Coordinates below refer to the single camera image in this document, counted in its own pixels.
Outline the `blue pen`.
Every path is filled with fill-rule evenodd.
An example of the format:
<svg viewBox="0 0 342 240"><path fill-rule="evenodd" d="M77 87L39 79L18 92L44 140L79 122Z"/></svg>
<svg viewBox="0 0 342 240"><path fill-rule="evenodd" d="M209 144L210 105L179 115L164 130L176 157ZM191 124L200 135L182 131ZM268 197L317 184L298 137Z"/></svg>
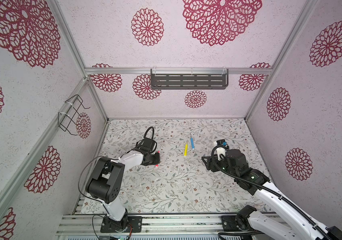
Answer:
<svg viewBox="0 0 342 240"><path fill-rule="evenodd" d="M195 144L194 144L194 138L193 136L190 136L190 142L191 142L191 149L195 150Z"/></svg>

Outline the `yellow highlighter pen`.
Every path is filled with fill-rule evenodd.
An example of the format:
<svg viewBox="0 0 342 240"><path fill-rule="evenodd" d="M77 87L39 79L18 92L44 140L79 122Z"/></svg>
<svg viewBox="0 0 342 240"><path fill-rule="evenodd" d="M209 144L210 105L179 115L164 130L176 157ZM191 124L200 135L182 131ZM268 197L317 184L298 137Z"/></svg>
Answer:
<svg viewBox="0 0 342 240"><path fill-rule="evenodd" d="M184 149L184 157L186 157L188 155L188 149L189 149L189 145L188 145L188 143L186 143L185 149Z"/></svg>

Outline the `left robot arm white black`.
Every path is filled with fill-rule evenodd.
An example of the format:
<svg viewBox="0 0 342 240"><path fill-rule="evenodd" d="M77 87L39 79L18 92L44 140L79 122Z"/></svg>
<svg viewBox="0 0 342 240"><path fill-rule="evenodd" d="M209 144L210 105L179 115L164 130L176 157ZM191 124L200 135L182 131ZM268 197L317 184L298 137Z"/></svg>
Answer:
<svg viewBox="0 0 342 240"><path fill-rule="evenodd" d="M124 172L136 166L157 166L160 163L160 153L156 150L154 127L149 127L141 141L135 147L117 159L96 157L95 167L86 183L85 198L101 203L103 214L93 214L101 218L101 233L128 233L128 239L133 233L140 233L143 217L129 216L118 197Z"/></svg>

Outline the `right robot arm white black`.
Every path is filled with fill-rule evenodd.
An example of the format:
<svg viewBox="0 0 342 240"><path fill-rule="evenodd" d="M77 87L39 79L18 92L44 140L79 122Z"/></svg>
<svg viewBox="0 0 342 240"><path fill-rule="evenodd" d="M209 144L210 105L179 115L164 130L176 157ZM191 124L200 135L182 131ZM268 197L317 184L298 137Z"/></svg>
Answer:
<svg viewBox="0 0 342 240"><path fill-rule="evenodd" d="M221 173L252 196L258 198L284 220L281 224L256 208L246 205L235 215L223 216L223 232L227 236L250 240L256 235L266 235L274 240L342 240L342 231L336 226L327 227L293 203L271 180L257 169L249 166L245 155L230 149L225 140L218 140L208 156L202 161L208 171Z"/></svg>

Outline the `dark grey slotted wall shelf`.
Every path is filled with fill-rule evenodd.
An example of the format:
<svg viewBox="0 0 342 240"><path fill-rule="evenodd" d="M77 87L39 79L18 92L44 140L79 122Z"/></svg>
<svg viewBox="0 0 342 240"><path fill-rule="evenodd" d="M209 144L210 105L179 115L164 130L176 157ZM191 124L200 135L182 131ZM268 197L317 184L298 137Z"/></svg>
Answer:
<svg viewBox="0 0 342 240"><path fill-rule="evenodd" d="M161 74L150 70L153 90L225 90L228 85L227 70L221 74Z"/></svg>

